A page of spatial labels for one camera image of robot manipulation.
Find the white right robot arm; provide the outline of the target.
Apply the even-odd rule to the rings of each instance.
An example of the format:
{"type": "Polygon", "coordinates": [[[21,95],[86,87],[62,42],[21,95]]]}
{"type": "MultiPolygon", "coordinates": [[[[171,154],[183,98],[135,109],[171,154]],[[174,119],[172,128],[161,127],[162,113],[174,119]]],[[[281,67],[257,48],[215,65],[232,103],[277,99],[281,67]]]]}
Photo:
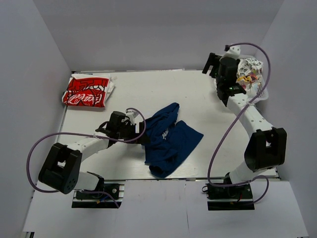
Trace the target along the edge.
{"type": "Polygon", "coordinates": [[[236,116],[249,136],[244,161],[224,179],[224,184],[240,186],[252,181],[264,171],[284,164],[287,132],[266,121],[246,90],[237,83],[237,56],[219,56],[210,53],[203,69],[216,81],[216,92],[222,103],[236,116]]]}

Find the white printed t-shirt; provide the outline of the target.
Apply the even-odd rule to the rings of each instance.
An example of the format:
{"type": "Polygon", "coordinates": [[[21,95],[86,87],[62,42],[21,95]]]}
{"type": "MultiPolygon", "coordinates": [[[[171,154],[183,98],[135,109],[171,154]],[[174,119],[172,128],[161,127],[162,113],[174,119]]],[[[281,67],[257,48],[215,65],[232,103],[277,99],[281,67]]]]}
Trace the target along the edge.
{"type": "Polygon", "coordinates": [[[236,82],[246,91],[249,99],[259,95],[254,103],[267,100],[268,91],[264,89],[260,92],[265,85],[262,75],[263,62],[255,58],[240,58],[239,60],[236,82]]]}

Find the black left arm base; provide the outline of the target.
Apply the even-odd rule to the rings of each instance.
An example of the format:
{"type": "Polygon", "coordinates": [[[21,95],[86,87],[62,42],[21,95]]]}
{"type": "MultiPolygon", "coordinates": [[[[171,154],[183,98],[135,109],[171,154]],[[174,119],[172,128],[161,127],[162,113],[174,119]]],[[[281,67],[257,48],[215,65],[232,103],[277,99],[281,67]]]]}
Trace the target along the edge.
{"type": "Polygon", "coordinates": [[[98,193],[75,191],[72,208],[85,209],[117,209],[124,196],[124,183],[119,181],[106,181],[98,193]]]}

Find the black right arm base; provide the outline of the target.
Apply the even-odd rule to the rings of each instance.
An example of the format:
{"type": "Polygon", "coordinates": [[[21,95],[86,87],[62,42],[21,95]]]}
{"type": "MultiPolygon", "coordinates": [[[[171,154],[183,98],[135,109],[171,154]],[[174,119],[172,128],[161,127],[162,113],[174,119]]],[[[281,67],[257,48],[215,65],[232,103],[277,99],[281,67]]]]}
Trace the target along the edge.
{"type": "Polygon", "coordinates": [[[202,187],[207,195],[209,211],[254,210],[253,194],[249,184],[233,187],[215,187],[209,183],[202,187]]]}

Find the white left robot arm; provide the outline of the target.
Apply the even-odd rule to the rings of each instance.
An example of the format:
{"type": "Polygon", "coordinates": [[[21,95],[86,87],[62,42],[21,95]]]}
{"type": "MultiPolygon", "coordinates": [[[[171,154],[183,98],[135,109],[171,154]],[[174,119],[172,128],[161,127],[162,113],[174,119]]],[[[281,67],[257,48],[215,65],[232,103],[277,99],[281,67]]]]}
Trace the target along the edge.
{"type": "Polygon", "coordinates": [[[134,108],[128,108],[124,113],[114,111],[95,134],[82,134],[81,140],[71,144],[54,144],[39,172],[39,181],[63,194],[73,190],[100,191],[104,179],[91,172],[82,172],[81,163],[117,142],[148,143],[146,122],[135,123],[139,115],[141,113],[134,108]]]}

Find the blue t-shirt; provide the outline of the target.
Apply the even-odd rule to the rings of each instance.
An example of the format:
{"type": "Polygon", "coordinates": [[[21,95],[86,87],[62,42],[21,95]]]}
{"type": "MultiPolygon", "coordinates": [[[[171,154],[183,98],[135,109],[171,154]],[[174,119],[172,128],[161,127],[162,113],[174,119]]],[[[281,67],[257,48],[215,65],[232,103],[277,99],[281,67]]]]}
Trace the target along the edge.
{"type": "Polygon", "coordinates": [[[146,119],[145,164],[151,174],[163,179],[171,175],[193,152],[203,134],[178,121],[180,105],[176,102],[146,119]]]}

